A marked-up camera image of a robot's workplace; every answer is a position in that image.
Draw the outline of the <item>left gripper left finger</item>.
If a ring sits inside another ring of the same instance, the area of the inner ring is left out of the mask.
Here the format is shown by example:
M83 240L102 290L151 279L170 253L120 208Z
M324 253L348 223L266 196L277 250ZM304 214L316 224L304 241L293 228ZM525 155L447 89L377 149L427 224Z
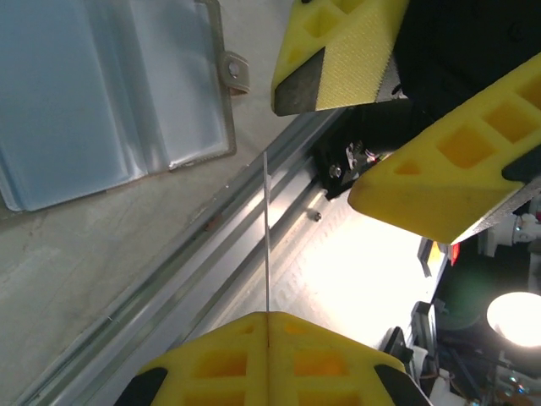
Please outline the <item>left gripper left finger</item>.
M267 405L268 314L254 312L144 365L116 405Z

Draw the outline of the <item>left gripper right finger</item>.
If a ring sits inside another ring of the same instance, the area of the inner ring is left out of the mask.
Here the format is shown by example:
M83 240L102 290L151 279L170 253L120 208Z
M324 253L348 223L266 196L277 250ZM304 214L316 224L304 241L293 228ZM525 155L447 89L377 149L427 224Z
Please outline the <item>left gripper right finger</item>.
M268 319L270 405L429 405L396 357L283 312Z

